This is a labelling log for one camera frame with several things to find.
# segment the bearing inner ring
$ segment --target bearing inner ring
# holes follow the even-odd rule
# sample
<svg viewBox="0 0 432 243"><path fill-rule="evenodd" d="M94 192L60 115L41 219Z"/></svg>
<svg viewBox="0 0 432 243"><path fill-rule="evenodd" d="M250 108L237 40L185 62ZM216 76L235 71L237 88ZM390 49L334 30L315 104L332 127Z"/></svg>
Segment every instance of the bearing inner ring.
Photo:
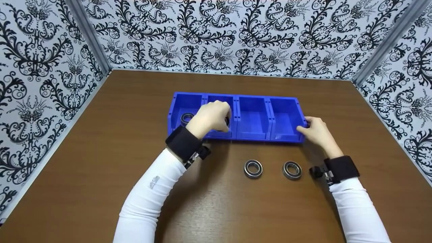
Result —
<svg viewBox="0 0 432 243"><path fill-rule="evenodd" d="M249 166L255 167L258 171L257 172L251 172L249 170ZM244 171L245 171L245 175L247 177L249 177L251 179L258 179L261 177L261 175L263 173L263 166L261 165L261 163L258 160L248 160L245 163Z"/></svg>
<svg viewBox="0 0 432 243"><path fill-rule="evenodd" d="M295 174L289 171L289 168L295 169ZM283 164L283 175L290 180L297 180L302 176L302 168L294 161L287 161Z"/></svg>
<svg viewBox="0 0 432 243"><path fill-rule="evenodd" d="M186 126L186 125L189 123L189 121L190 121L193 117L194 117L194 114L192 114L192 113L189 113L189 112L184 113L184 114L181 115L181 117L180 117L180 123L181 123L183 126Z"/></svg>

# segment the damask wallpaper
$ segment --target damask wallpaper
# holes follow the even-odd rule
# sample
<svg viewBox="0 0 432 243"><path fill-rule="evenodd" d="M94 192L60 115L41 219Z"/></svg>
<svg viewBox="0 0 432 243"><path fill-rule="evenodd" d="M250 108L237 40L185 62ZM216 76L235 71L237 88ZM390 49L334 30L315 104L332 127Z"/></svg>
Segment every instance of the damask wallpaper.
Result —
<svg viewBox="0 0 432 243"><path fill-rule="evenodd" d="M102 72L64 0L0 3L0 218Z"/></svg>
<svg viewBox="0 0 432 243"><path fill-rule="evenodd" d="M432 4L360 88L432 182Z"/></svg>
<svg viewBox="0 0 432 243"><path fill-rule="evenodd" d="M113 67L350 80L412 0L82 0Z"/></svg>

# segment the blue plastic bin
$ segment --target blue plastic bin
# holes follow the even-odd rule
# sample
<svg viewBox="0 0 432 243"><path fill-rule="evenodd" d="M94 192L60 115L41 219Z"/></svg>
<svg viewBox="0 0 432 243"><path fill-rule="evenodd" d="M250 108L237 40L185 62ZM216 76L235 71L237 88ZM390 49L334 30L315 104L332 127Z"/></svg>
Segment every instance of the blue plastic bin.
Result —
<svg viewBox="0 0 432 243"><path fill-rule="evenodd" d="M273 120L270 140L302 143L304 136L296 128L297 126L305 127L306 120L300 109L299 101L292 97L269 97L269 100Z"/></svg>
<svg viewBox="0 0 432 243"><path fill-rule="evenodd" d="M232 117L227 133L211 130L205 138L241 141L302 143L295 129L306 126L299 101L293 97L247 96L214 93L176 92L168 113L168 134L181 125L182 114L196 114L199 108L216 100L227 102Z"/></svg>
<svg viewBox="0 0 432 243"><path fill-rule="evenodd" d="M272 118L264 96L238 96L237 140L268 141Z"/></svg>

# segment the right hand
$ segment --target right hand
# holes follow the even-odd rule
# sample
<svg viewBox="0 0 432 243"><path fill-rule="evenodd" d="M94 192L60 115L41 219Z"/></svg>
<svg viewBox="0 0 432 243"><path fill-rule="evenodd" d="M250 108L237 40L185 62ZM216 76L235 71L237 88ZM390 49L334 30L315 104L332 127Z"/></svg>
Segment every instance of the right hand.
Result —
<svg viewBox="0 0 432 243"><path fill-rule="evenodd" d="M308 121L309 128L298 126L297 131L302 133L312 143L320 146L330 159L342 156L343 153L336 144L325 122L318 117L306 116L305 118Z"/></svg>
<svg viewBox="0 0 432 243"><path fill-rule="evenodd" d="M212 129L228 132L229 127L226 125L225 117L231 119L231 107L227 102L219 100L208 102L201 106L198 113L186 125L186 129L198 139L203 139Z"/></svg>

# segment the brown tabletop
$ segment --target brown tabletop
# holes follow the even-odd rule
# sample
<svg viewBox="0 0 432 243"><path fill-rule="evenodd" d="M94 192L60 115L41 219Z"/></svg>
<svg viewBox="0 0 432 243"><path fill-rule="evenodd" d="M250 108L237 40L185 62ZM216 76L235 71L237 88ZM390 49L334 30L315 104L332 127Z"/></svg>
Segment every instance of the brown tabletop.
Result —
<svg viewBox="0 0 432 243"><path fill-rule="evenodd" d="M111 242L120 208L164 148L173 92L298 97L355 161L393 242L430 242L432 190L348 81L114 71L6 223L8 243ZM306 173L323 159L300 145L216 141L175 185L157 242L343 242L329 194ZM258 180L243 174L259 160ZM287 160L305 173L281 172Z"/></svg>

